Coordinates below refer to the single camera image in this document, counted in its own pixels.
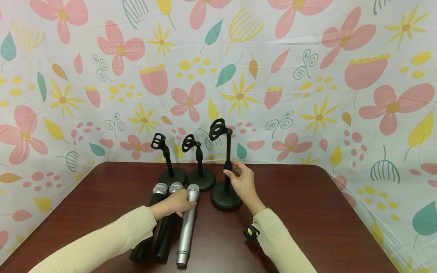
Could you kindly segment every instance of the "round stand base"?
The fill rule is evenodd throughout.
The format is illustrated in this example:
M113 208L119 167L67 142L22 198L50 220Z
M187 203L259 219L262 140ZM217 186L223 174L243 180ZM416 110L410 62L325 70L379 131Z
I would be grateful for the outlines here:
M215 184L215 173L210 169L203 168L203 176L199 176L199 169L193 170L188 174L188 185L197 184L200 191L211 189Z
M158 178L158 183L164 183L169 188L171 184L173 184L174 182L179 182L182 185L185 185L187 181L187 173L181 168L174 168L174 167L173 167L173 173L174 176L171 177L168 170L163 171Z
M234 211L242 204L232 185L229 187L229 192L225 192L225 182L218 182L214 185L211 190L211 202L221 211Z

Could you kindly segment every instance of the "arm sleeve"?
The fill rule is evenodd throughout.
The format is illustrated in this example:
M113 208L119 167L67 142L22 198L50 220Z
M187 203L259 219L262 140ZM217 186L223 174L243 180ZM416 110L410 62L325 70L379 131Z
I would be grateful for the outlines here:
M271 209L258 212L252 225L260 231L258 242L280 273L317 273Z
M106 260L133 249L153 235L156 220L141 206L63 247L29 273L89 273Z

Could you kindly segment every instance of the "microphone holder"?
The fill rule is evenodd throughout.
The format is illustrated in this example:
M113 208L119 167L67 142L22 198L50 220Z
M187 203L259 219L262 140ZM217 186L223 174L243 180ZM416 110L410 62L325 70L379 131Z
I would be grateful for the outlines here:
M168 187L171 186L171 184L175 182L179 182L182 185L184 185L187 181L187 173L181 169L181 168L173 168L173 165L171 164L170 159L170 150L168 149L167 145L165 144L166 137L161 133L156 133L153 137L152 144L150 147L152 147L155 150L162 150L163 156L165 158L165 161L167 163L167 170L163 171L159 178L159 183L164 183Z
M225 120L216 119L210 127L209 138L214 141L219 136L226 134L226 161L225 169L232 171L231 163L231 138L232 130L226 127ZM238 209L242 201L231 185L231 180L225 175L224 182L218 182L211 190L211 202L221 211L234 211Z
M215 184L215 173L210 169L203 168L203 153L200 148L201 144L196 141L193 134L189 134L182 142L182 151L188 152L191 148L196 147L196 160L198 168L188 174L188 185L197 184L200 191L211 189Z

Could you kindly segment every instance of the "microphone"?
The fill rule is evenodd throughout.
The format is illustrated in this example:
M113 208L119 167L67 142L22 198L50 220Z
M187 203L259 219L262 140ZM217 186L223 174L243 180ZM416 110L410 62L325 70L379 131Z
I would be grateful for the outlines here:
M170 194L183 189L184 186L179 182L174 182L170 186ZM155 248L153 249L153 258L159 262L167 262L168 253L170 251L170 238L173 229L173 223L177 217L176 213L172 213L163 218L161 221L160 232L156 238Z
M164 199L167 195L168 187L164 183L158 183L153 187L152 199L150 200L149 207L153 206L156 203L159 203ZM152 243L153 236L149 237L143 241L141 241L134 249L131 251L131 255L129 256L129 260L133 262L140 262L144 260L146 256L146 251L150 247Z
M199 186L191 184L187 188L188 201L197 201L199 199ZM179 236L179 246L177 247L176 266L187 267L188 256L190 255L191 237L193 235L194 215L196 207L184 212L182 228Z

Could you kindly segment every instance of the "brown table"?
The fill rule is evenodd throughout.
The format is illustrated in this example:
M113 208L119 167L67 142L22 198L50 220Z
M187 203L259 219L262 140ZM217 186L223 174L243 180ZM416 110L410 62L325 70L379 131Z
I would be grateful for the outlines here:
M215 171L218 181L223 179L223 165L206 166ZM189 172L196 166L179 167ZM148 205L152 188L165 168L162 163L107 162L97 166L0 267L0 272L28 272L59 248L136 207ZM397 273L323 169L309 165L250 168L255 172L259 196L279 215L318 273ZM245 243L243 229L250 223L244 205L235 212L221 212L212 206L209 192L202 193L185 272L277 272L256 242ZM95 272L179 272L175 260L180 221L173 231L166 265L151 259L134 264L128 258L129 251Z

